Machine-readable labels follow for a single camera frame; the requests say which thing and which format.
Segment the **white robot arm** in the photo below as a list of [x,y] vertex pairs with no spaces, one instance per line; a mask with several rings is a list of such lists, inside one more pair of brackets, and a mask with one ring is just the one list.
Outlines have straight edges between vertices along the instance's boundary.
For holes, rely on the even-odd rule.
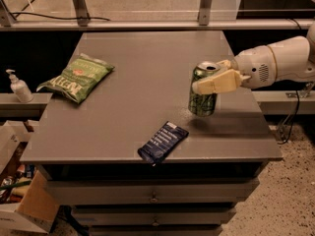
[[214,66],[220,70],[194,82],[192,91],[202,95],[230,92],[239,87],[259,89],[285,80],[314,82],[314,26],[306,37],[296,36],[243,50],[233,59]]

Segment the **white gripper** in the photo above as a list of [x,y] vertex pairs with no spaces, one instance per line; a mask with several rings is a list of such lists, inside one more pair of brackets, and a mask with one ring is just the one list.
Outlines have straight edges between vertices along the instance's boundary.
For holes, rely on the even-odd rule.
[[199,95],[231,92],[244,86],[258,89],[276,81],[277,65],[272,49],[267,45],[244,50],[234,57],[236,70],[230,60],[218,62],[220,72],[194,82],[192,91]]

